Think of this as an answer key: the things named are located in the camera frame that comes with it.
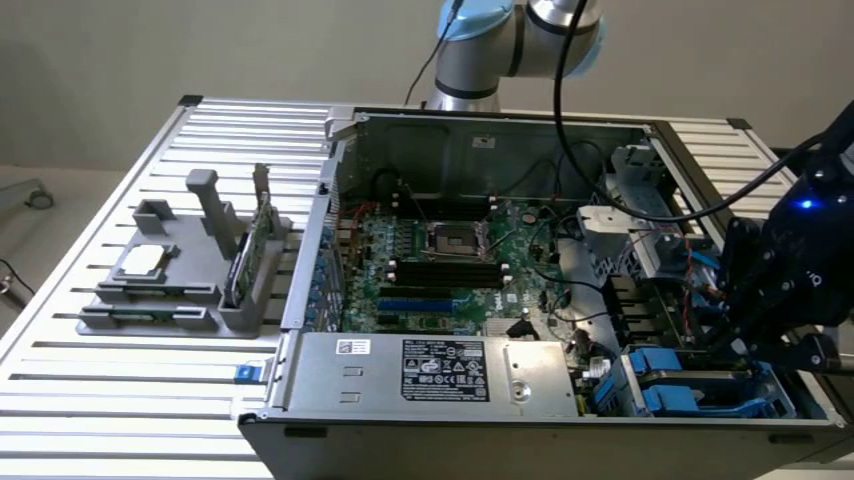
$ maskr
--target sticker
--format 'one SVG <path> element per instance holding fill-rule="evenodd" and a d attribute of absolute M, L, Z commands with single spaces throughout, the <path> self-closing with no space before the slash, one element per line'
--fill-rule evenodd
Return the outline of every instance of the sticker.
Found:
<path fill-rule="evenodd" d="M 483 342 L 403 340 L 401 365 L 400 395 L 405 400 L 489 401 Z"/>
<path fill-rule="evenodd" d="M 339 340 L 335 345 L 335 353 L 337 355 L 369 355 L 371 340 L 367 338 Z"/>
<path fill-rule="evenodd" d="M 471 146 L 473 148 L 495 148 L 495 137 L 472 137 Z"/>

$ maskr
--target motherboard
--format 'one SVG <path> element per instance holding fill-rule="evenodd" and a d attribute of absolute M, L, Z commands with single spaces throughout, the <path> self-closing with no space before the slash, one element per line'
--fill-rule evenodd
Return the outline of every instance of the motherboard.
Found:
<path fill-rule="evenodd" d="M 464 208 L 448 219 L 427 205 L 412 215 L 368 207 L 345 249 L 344 331 L 492 336 L 523 315 L 545 321 L 562 290 L 532 270 L 560 278 L 543 206 L 487 205 L 477 220 Z"/>

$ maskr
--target blue pcie slot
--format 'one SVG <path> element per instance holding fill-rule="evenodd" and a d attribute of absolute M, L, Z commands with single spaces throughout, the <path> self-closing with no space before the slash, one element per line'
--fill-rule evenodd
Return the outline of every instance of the blue pcie slot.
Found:
<path fill-rule="evenodd" d="M 419 299 L 380 300 L 376 304 L 376 309 L 380 312 L 453 313 L 453 301 Z"/>

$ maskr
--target wire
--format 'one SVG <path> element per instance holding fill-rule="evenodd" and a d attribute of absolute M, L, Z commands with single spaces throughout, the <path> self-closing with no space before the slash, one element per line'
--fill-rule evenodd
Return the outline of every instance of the wire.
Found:
<path fill-rule="evenodd" d="M 17 274 L 17 271 L 14 270 L 14 268 L 12 267 L 12 264 L 9 262 L 6 262 L 2 258 L 0 258 L 0 263 L 2 263 L 5 265 L 5 268 L 9 269 L 9 273 L 12 274 L 12 276 L 14 278 L 17 278 L 17 281 L 20 282 L 20 284 L 24 286 L 24 288 L 26 290 L 29 290 L 29 294 L 30 295 L 36 295 L 36 291 L 32 289 L 32 287 L 29 286 L 29 284 L 24 281 L 24 279 L 21 278 L 21 276 Z"/>
<path fill-rule="evenodd" d="M 572 290 L 567 288 L 563 291 L 563 293 L 558 295 L 558 298 L 555 298 L 555 300 L 551 302 L 551 307 L 548 308 L 548 316 L 545 317 L 545 324 L 548 324 L 548 320 L 551 319 L 552 316 L 555 316 L 558 320 L 560 320 L 562 322 L 575 324 L 578 322 L 592 320 L 594 318 L 602 317 L 604 315 L 608 315 L 608 316 L 611 315 L 608 312 L 599 312 L 599 313 L 594 313 L 592 315 L 587 315 L 586 317 L 575 318 L 572 320 L 562 318 L 559 315 L 555 315 L 558 313 L 558 304 L 560 303 L 560 300 L 563 300 L 563 297 L 566 297 L 571 293 L 572 293 Z"/>
<path fill-rule="evenodd" d="M 421 65 L 421 69 L 417 71 L 417 75 L 415 75 L 415 80 L 412 80 L 412 85 L 409 85 L 409 90 L 405 92 L 405 100 L 403 100 L 403 106 L 405 107 L 409 104 L 409 98 L 412 97 L 412 90 L 415 90 L 415 86 L 417 82 L 421 80 L 421 76 L 424 75 L 424 70 L 432 63 L 432 59 L 436 57 L 436 53 L 439 53 L 439 49 L 444 44 L 444 39 L 448 36 L 448 30 L 451 30 L 451 25 L 453 24 L 453 20 L 456 20 L 456 13 L 459 12 L 460 7 L 463 6 L 463 1 L 457 0 L 453 2 L 451 6 L 451 11 L 448 14 L 447 23 L 444 24 L 444 30 L 441 30 L 441 35 L 439 35 L 439 41 L 436 42 L 436 46 L 432 48 L 432 52 L 429 52 L 429 57 L 427 57 L 427 61 Z"/>
<path fill-rule="evenodd" d="M 509 185 L 507 188 L 499 190 L 495 193 L 496 197 L 501 197 L 504 195 L 507 195 L 509 192 L 512 192 L 515 190 L 515 188 L 521 185 L 521 182 L 524 182 L 528 177 L 531 176 L 531 174 L 533 173 L 533 170 L 536 170 L 536 167 L 539 167 L 541 164 L 548 164 L 551 165 L 552 170 L 555 171 L 555 177 L 560 176 L 560 170 L 558 169 L 558 165 L 555 165 L 555 162 L 552 162 L 551 160 L 547 160 L 544 158 L 540 158 L 536 162 L 533 162 L 533 164 L 531 164 L 531 166 L 528 167 L 528 169 L 525 170 L 525 172 L 521 174 L 521 176 L 519 177 L 519 180 L 516 180 L 512 185 Z M 560 195 L 560 183 L 559 180 L 555 181 L 555 188 L 558 189 L 555 194 Z"/>
<path fill-rule="evenodd" d="M 492 245 L 489 245 L 489 248 L 487 248 L 487 249 L 485 249 L 485 252 L 484 252 L 484 253 L 489 253 L 489 252 L 492 251 L 492 249 L 493 249 L 495 247 L 497 247 L 497 246 L 501 244 L 501 242 L 503 242 L 504 240 L 507 240 L 507 238 L 509 238 L 509 236 L 511 236 L 513 233 L 516 233 L 517 231 L 519 231 L 519 229 L 517 229 L 517 228 L 513 228 L 509 232 L 507 232 L 507 233 L 501 236 L 501 238 L 499 238 L 497 240 L 495 240 L 495 242 L 492 243 Z"/>
<path fill-rule="evenodd" d="M 563 320 L 564 322 L 570 322 L 570 323 L 576 323 L 576 322 L 586 322 L 587 320 L 592 320 L 594 318 L 599 318 L 599 317 L 604 317 L 604 316 L 611 316 L 611 314 L 608 312 L 599 312 L 599 313 L 594 313 L 592 315 L 587 315 L 586 317 L 582 318 L 574 318 L 572 320 Z"/>
<path fill-rule="evenodd" d="M 558 140 L 560 146 L 563 148 L 563 153 L 566 154 L 566 158 L 570 161 L 570 165 L 572 169 L 578 173 L 578 176 L 584 181 L 587 187 L 596 193 L 599 198 L 616 210 L 623 212 L 627 215 L 631 215 L 635 218 L 640 218 L 650 222 L 659 223 L 682 223 L 691 220 L 698 220 L 708 215 L 718 213 L 719 211 L 728 208 L 735 202 L 738 202 L 742 198 L 744 198 L 767 180 L 776 175 L 776 173 L 783 169 L 783 167 L 802 154 L 807 152 L 810 148 L 812 148 L 816 144 L 820 143 L 824 133 L 819 133 L 811 136 L 800 145 L 798 145 L 788 154 L 771 165 L 771 167 L 762 172 L 754 180 L 744 185 L 738 192 L 727 197 L 718 205 L 714 205 L 708 208 L 704 208 L 696 212 L 690 213 L 688 215 L 670 216 L 670 217 L 659 217 L 654 215 L 648 215 L 647 213 L 634 210 L 622 203 L 619 203 L 611 195 L 596 185 L 596 183 L 591 180 L 591 178 L 584 173 L 578 159 L 571 151 L 570 141 L 566 137 L 566 131 L 563 127 L 563 114 L 560 112 L 563 98 L 562 98 L 562 87 L 563 87 L 563 74 L 566 69 L 566 60 L 570 53 L 570 47 L 572 46 L 572 39 L 575 37 L 575 33 L 578 32 L 578 24 L 582 19 L 582 14 L 584 13 L 584 8 L 587 7 L 587 0 L 579 0 L 578 5 L 575 7 L 575 12 L 572 13 L 572 20 L 570 21 L 570 26 L 566 31 L 566 37 L 563 39 L 563 45 L 560 48 L 560 53 L 558 55 L 558 67 L 555 69 L 555 84 L 552 90 L 552 114 L 554 114 L 554 124 L 558 133 Z"/>
<path fill-rule="evenodd" d="M 682 235 L 682 239 L 684 240 L 684 249 L 688 252 L 688 268 L 684 272 L 684 298 L 682 299 L 682 303 L 684 304 L 682 308 L 682 321 L 684 322 L 684 336 L 688 337 L 691 335 L 691 323 L 688 322 L 688 310 L 691 308 L 691 273 L 694 273 L 694 264 L 691 263 L 691 255 L 694 251 L 691 250 L 691 243 L 688 242 L 688 237 Z"/>
<path fill-rule="evenodd" d="M 383 175 L 393 175 L 396 180 L 400 180 L 400 171 L 395 167 L 383 167 L 376 169 L 373 175 L 371 175 L 371 185 L 368 190 L 368 200 L 376 201 L 379 198 L 376 197 L 376 189 L 377 182 Z"/>
<path fill-rule="evenodd" d="M 599 163 L 602 164 L 602 179 L 604 180 L 604 174 L 608 172 L 608 157 L 604 154 L 604 151 L 602 150 L 602 147 L 596 144 L 596 142 L 592 142 L 590 140 L 576 140 L 570 145 L 570 148 L 574 148 L 574 147 L 576 147 L 579 145 L 587 145 L 588 147 L 591 147 L 596 151 L 596 155 L 599 155 Z"/>
<path fill-rule="evenodd" d="M 608 356 L 608 360 L 611 360 L 611 363 L 616 362 L 616 359 L 619 358 L 618 355 L 614 353 L 614 350 L 611 350 L 608 347 L 606 347 L 602 343 L 599 342 L 590 342 L 590 349 L 592 350 L 594 348 L 599 348 L 606 355 Z"/>
<path fill-rule="evenodd" d="M 415 204 L 415 208 L 417 208 L 417 213 L 421 214 L 421 219 L 424 220 L 424 224 L 427 223 L 427 215 L 424 215 L 424 210 L 421 210 L 421 204 L 417 203 L 417 199 L 415 198 L 415 192 L 412 192 L 412 188 L 409 187 L 408 183 L 404 183 L 403 186 L 405 187 L 405 191 L 409 192 L 409 199 L 412 200 L 412 203 Z"/>
<path fill-rule="evenodd" d="M 548 225 L 548 222 L 543 222 L 539 224 L 539 227 L 536 227 L 536 230 L 533 231 L 533 233 L 531 234 L 531 239 L 528 240 L 528 255 L 531 255 L 531 248 L 533 247 L 533 241 L 536 240 L 536 236 L 539 235 L 539 233 L 543 231 L 543 227 Z M 551 275 L 545 275 L 539 268 L 536 268 L 536 261 L 531 262 L 531 270 L 533 270 L 533 273 L 536 273 L 536 275 L 548 280 L 549 282 L 555 282 L 559 283 L 562 285 L 580 285 L 582 287 L 587 287 L 592 290 L 595 290 L 599 294 L 602 294 L 602 288 L 598 287 L 596 285 L 594 285 L 592 283 L 588 282 L 582 282 L 579 280 L 563 280 L 560 278 L 555 278 Z"/>

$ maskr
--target floor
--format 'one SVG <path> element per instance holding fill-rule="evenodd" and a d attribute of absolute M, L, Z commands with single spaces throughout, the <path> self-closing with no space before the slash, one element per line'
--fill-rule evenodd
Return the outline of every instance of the floor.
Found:
<path fill-rule="evenodd" d="M 56 203 L 49 210 L 32 210 L 21 204 L 0 212 L 0 258 L 37 289 L 124 172 L 0 166 L 0 187 L 33 177 L 46 185 Z M 17 313 L 0 304 L 0 335 L 16 316 Z"/>

